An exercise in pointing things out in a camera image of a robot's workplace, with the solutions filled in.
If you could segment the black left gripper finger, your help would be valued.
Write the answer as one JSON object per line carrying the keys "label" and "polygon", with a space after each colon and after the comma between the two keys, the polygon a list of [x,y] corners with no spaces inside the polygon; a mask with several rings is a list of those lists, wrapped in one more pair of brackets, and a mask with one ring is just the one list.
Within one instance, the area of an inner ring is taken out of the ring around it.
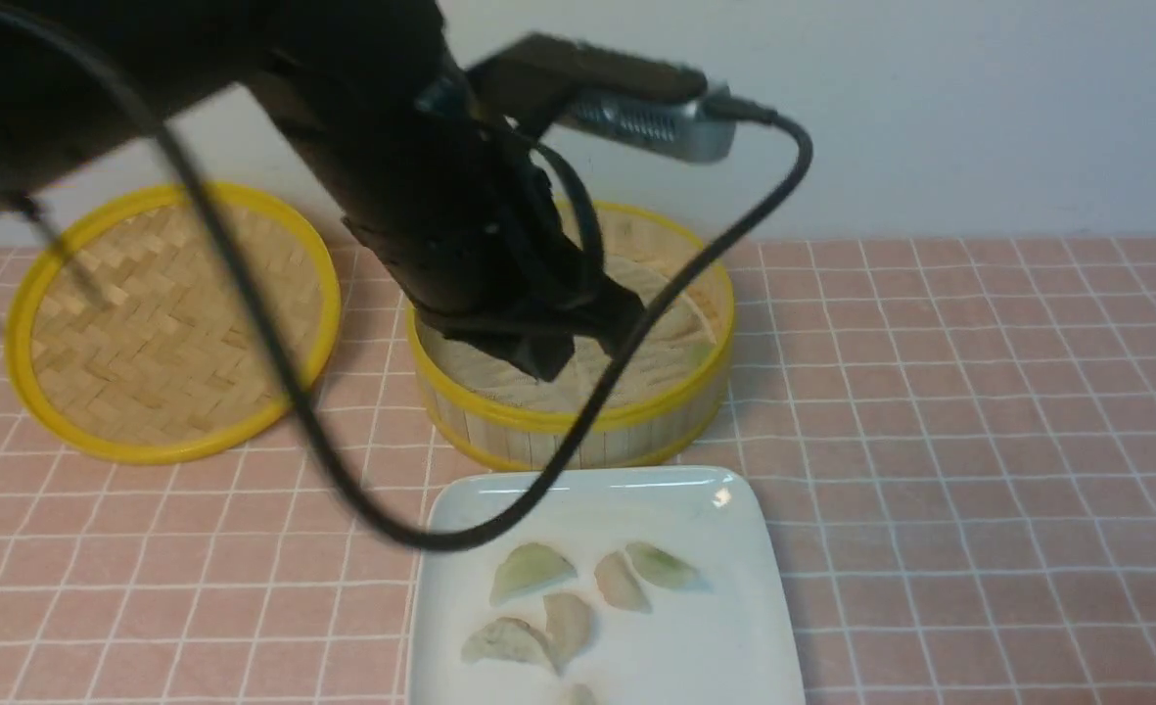
{"label": "black left gripper finger", "polygon": [[455,331],[455,341],[506,362],[540,381],[555,381],[575,356],[578,331]]}

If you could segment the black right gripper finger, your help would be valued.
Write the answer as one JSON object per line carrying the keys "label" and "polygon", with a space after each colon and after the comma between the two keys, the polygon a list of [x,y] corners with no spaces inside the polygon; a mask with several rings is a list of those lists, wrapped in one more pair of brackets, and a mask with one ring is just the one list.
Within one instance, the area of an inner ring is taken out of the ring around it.
{"label": "black right gripper finger", "polygon": [[592,303],[596,344],[609,357],[618,356],[630,341],[645,304],[637,294],[600,294]]}

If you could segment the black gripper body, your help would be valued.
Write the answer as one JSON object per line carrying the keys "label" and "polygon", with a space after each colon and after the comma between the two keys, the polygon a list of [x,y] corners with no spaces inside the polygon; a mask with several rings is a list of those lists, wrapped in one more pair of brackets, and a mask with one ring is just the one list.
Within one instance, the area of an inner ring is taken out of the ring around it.
{"label": "black gripper body", "polygon": [[344,216],[433,327],[594,339],[592,303],[631,294],[603,250],[563,233],[550,184],[505,125],[472,112],[449,59],[407,83],[400,67],[350,75],[276,62],[250,90]]}

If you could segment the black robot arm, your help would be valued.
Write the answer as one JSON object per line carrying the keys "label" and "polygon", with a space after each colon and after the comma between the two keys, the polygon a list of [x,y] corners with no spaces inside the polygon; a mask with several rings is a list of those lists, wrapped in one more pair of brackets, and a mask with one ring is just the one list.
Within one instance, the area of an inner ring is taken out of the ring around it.
{"label": "black robot arm", "polygon": [[550,381],[577,337],[617,355],[644,303],[573,244],[534,140],[644,60],[528,34],[464,68],[433,1],[0,1],[0,214],[246,86],[435,331]]}

